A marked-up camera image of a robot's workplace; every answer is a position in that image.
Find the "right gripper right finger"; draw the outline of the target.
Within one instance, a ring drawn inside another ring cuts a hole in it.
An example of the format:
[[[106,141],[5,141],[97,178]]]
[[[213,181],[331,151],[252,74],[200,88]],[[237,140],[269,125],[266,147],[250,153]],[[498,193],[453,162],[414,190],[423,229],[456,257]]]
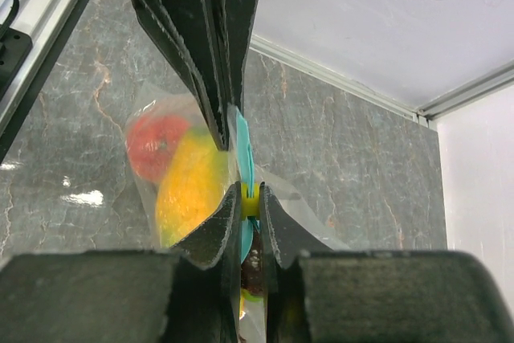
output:
[[[270,342],[510,342],[492,275],[458,251],[334,251],[259,198]]]

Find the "orange green mango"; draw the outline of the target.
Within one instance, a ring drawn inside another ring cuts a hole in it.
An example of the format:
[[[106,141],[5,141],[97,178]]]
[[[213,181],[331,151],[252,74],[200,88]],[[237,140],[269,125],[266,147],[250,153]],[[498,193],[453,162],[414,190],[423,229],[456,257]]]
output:
[[[155,205],[160,247],[171,247],[218,208],[231,184],[231,154],[218,150],[209,129],[189,128],[178,142]]]

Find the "dark red plum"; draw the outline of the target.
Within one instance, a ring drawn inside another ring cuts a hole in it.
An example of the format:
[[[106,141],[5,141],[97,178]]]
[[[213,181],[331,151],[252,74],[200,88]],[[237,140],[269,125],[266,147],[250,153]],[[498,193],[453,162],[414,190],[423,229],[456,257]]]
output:
[[[241,288],[252,298],[263,296],[262,247],[260,236],[254,233],[251,248],[241,265]]]

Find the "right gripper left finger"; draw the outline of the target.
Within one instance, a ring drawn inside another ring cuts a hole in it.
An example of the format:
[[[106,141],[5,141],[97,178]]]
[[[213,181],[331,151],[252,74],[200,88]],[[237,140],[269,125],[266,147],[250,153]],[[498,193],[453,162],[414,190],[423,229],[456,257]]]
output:
[[[236,342],[241,186],[167,251],[22,254],[1,268],[4,342]]]

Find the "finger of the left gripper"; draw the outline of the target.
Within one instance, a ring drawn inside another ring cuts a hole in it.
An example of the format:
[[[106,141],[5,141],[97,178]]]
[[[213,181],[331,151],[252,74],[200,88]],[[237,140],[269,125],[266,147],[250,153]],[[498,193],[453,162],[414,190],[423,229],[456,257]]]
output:
[[[205,0],[208,35],[214,39],[218,76],[218,113],[226,117],[229,104],[243,102],[244,70],[258,0]]]
[[[137,19],[196,98],[214,143],[229,147],[224,90],[211,0],[132,0]]]

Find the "clear zip top bag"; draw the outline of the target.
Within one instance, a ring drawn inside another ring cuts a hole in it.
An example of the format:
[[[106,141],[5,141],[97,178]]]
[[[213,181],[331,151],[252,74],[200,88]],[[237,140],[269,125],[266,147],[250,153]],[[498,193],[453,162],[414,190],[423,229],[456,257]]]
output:
[[[196,100],[191,94],[172,94],[160,88],[144,87],[137,93],[132,113],[125,126],[125,140],[129,126],[141,115],[149,113],[155,115],[176,114],[188,120],[190,128],[200,126],[208,129]],[[279,204],[309,235],[333,250],[345,249],[346,244],[340,241],[333,231],[329,230],[314,215],[293,185],[254,164],[249,128],[241,112],[236,107],[230,106],[226,117],[230,133],[229,149],[226,152],[231,154],[231,183],[241,182],[242,184],[241,263],[251,248],[254,233],[259,233],[260,230],[258,199],[261,183],[266,183],[271,187]],[[156,184],[138,177],[135,173],[134,176],[149,220],[152,245],[164,249],[160,247],[155,220],[157,192],[163,178]],[[263,297],[252,298],[241,288],[239,321],[242,342],[263,342],[265,340]]]

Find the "orange peach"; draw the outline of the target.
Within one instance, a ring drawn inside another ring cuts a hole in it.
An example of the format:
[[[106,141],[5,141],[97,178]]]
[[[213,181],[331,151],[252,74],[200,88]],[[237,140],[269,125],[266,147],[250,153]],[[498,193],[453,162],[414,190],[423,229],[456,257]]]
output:
[[[158,184],[190,122],[176,114],[145,114],[126,133],[126,150],[133,172]]]

